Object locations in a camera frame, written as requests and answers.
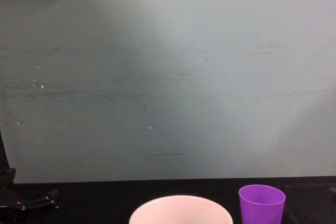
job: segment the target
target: purple cup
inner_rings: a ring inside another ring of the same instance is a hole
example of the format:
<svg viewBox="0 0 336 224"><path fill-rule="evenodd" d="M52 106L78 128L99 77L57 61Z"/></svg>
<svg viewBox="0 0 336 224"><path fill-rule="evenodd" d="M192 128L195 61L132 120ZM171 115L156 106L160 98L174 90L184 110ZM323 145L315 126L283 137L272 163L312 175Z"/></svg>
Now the purple cup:
<svg viewBox="0 0 336 224"><path fill-rule="evenodd" d="M243 224L281 224L286 195L266 185L249 185L239 190Z"/></svg>

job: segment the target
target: black table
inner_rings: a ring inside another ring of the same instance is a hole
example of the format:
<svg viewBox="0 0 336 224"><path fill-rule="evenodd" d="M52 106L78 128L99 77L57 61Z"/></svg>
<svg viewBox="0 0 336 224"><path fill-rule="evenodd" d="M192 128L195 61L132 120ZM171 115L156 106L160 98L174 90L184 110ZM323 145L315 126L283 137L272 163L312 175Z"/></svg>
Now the black table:
<svg viewBox="0 0 336 224"><path fill-rule="evenodd" d="M123 182L18 184L13 189L25 198L45 195L58 189L59 209L27 223L127 224L133 211L141 204L162 196L194 195L213 200L225 207L234 224L241 223L238 190L248 184L301 187L307 183L336 183L335 177L266 178L266 179L183 179L141 180ZM284 216L283 224L293 224Z"/></svg>

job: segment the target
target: cup rim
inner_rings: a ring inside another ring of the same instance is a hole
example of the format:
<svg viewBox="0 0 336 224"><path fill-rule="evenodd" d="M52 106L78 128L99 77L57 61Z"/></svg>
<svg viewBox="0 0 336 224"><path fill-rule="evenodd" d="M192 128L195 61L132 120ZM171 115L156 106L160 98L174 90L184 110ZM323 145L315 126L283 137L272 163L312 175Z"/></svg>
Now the cup rim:
<svg viewBox="0 0 336 224"><path fill-rule="evenodd" d="M280 202L277 202L277 203L262 204L262 203L256 203L256 202L253 202L253 201L251 201L251 200L246 199L245 197L243 197L243 196L242 196L242 190L245 189L246 187L253 187L253 186L268 187L268 188L271 188L271 189L273 189L273 190L276 190L276 191L278 191L278 192L280 192L280 193L282 194L282 196L283 196L283 200L280 201ZM281 205L281 204L283 204L283 203L285 202L285 200L286 200L286 195L285 195L285 193L284 193L283 191L281 191L280 189L278 189L278 188L276 188L276 187L273 187L273 186L261 185L261 184L253 184L253 185L243 186L243 187L239 190L239 196L240 196L243 200L245 200L245 201L247 201L247 202L249 202L249 203L255 204L255 205L259 205L259 206L276 206L276 205Z"/></svg>
<svg viewBox="0 0 336 224"><path fill-rule="evenodd" d="M221 208L222 210L224 210L224 211L227 213L227 215L229 216L229 222L230 222L229 224L233 224L233 219L232 219L231 214L230 214L230 213L229 213L223 206L221 206L220 204L218 204L218 203L216 203L216 202L214 202L214 201L212 201L212 200L210 200L210 199L206 199L206 198L198 197L198 196L192 196L192 195L170 195L170 196L164 196L164 197L160 197L160 198L156 198L156 199L152 199L152 200L150 200L150 201L147 201L146 203L140 205L140 206L139 206L139 207L132 213L132 215L131 215L131 217L130 217L130 219L129 219L129 224L131 223L132 218L134 218L134 215L136 214L136 212L137 212L138 210L140 210L141 208L143 208L143 207L146 207L146 206L151 205L151 204L153 204L153 203L156 203L156 202L158 202L158 201L164 200L164 199L166 199L166 198L185 198L185 197L187 197L187 198L194 198L194 199L198 199L198 200L202 200L202 201L206 201L206 202L209 202L210 204L213 204L213 205L215 205L215 206L220 207L220 208Z"/></svg>

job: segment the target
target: white bowl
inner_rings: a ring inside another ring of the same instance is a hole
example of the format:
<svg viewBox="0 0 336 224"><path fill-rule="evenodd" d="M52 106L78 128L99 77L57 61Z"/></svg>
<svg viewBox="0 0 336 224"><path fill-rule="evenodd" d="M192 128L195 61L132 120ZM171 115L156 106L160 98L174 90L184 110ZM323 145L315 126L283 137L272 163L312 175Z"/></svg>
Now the white bowl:
<svg viewBox="0 0 336 224"><path fill-rule="evenodd" d="M211 200L176 195L140 206L129 224L233 224L233 221L224 207Z"/></svg>

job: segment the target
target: wall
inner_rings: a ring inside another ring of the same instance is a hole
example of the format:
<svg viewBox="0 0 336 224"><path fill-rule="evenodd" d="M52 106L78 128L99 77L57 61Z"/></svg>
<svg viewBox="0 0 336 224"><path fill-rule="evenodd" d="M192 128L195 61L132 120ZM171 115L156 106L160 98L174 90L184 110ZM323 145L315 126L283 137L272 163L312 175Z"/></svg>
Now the wall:
<svg viewBox="0 0 336 224"><path fill-rule="evenodd" d="M17 182L335 175L336 0L0 0Z"/></svg>

